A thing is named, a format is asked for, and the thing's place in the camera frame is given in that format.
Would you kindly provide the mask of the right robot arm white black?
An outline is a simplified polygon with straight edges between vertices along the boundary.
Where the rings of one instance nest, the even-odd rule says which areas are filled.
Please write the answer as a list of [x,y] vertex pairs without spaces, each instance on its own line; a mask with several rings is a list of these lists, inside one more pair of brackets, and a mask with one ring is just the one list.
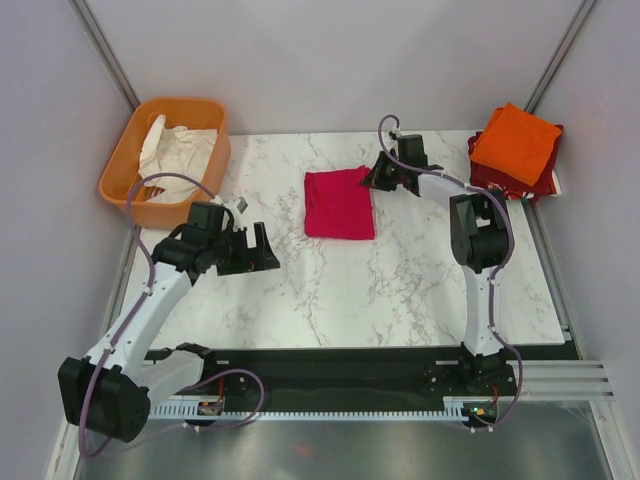
[[419,134],[392,133],[394,146],[381,145],[376,163],[361,185],[390,192],[399,185],[449,213],[450,244],[466,285],[466,327],[456,366],[431,380],[445,390],[475,395],[517,391],[505,342],[497,338],[500,276],[515,247],[501,193],[483,190],[431,165]]

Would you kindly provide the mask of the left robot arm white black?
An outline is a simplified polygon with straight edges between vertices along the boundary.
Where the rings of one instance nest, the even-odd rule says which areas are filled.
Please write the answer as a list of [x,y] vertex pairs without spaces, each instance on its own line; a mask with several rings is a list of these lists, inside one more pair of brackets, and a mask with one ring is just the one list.
[[262,222],[239,227],[240,212],[225,205],[195,202],[185,223],[148,254],[149,276],[134,299],[84,357],[66,358],[57,377],[66,420],[107,438],[130,442],[151,409],[194,389],[208,393],[219,382],[209,349],[182,344],[147,366],[147,352],[178,303],[209,270],[219,276],[275,270],[274,254]]

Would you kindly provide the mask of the magenta pink t shirt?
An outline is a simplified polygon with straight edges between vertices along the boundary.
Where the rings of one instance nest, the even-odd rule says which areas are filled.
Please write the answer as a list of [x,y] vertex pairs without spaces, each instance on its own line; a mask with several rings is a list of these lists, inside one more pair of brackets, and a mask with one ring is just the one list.
[[360,182],[366,166],[304,176],[304,233],[311,238],[374,240],[376,237],[370,190]]

